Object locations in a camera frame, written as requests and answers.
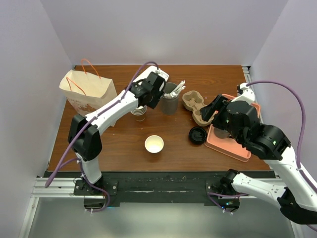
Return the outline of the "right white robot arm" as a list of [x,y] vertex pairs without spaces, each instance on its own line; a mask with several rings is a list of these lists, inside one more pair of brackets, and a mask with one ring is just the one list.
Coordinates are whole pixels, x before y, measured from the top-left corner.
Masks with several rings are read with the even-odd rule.
[[260,122],[255,107],[246,101],[233,101],[218,95],[200,110],[202,119],[226,130],[247,151],[264,160],[283,180],[275,186],[229,169],[213,185],[220,196],[254,196],[279,208],[290,221],[301,225],[317,223],[317,193],[296,165],[296,154],[281,129]]

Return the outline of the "brown paper coffee cup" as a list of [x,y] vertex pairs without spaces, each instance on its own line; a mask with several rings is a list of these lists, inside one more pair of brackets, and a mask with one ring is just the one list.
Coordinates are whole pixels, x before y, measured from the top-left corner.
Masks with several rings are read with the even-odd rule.
[[163,149],[164,141],[158,135],[151,135],[145,140],[144,146],[148,152],[155,154]]

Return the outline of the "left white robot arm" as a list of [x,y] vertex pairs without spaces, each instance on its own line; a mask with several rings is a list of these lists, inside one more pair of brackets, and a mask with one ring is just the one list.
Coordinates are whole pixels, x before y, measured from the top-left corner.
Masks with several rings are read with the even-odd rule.
[[98,194],[103,188],[98,160],[103,147],[101,135],[121,117],[140,106],[154,109],[163,96],[168,79],[166,72],[156,66],[150,66],[101,108],[84,117],[74,116],[68,142],[88,179],[85,183],[88,192]]

